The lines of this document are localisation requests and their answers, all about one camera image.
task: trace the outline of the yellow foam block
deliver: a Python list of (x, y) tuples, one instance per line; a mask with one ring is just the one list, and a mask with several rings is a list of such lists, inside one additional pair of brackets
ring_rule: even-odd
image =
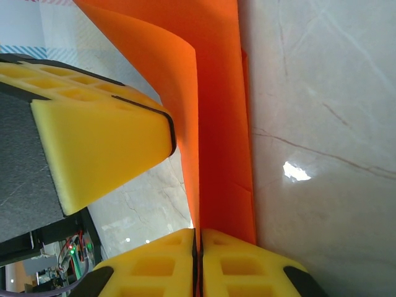
[(193, 241), (183, 229), (100, 263), (114, 273), (99, 297), (191, 297)]
[(66, 215), (160, 163), (175, 148), (169, 112), (131, 87), (29, 63), (0, 63), (0, 82), (40, 96), (31, 107)]
[(299, 263), (214, 230), (203, 230), (205, 297), (300, 297), (283, 271)]

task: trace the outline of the floor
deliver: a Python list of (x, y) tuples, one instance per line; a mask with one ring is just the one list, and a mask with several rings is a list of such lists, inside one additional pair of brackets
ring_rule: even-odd
[[(22, 2), (15, 11), (37, 13), (42, 34), (0, 46), (43, 46), (50, 59), (158, 100), (68, 0)], [(396, 3), (248, 0), (239, 9), (259, 244), (300, 261), (330, 296), (396, 295)], [(191, 226), (179, 152), (89, 209), (108, 257)]]

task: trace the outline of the gray foam surface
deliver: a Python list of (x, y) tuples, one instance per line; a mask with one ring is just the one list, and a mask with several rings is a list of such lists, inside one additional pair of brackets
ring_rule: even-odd
[(0, 242), (63, 217), (30, 104), (0, 86)]

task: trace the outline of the orange foam sheet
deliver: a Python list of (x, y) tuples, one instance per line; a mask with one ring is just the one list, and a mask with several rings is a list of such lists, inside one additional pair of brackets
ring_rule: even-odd
[(75, 0), (172, 114), (194, 226), (256, 243), (236, 0)]

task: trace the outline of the white marble wall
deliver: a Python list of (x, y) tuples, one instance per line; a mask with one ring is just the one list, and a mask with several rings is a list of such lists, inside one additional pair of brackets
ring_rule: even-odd
[(396, 1), (240, 0), (259, 244), (396, 296)]

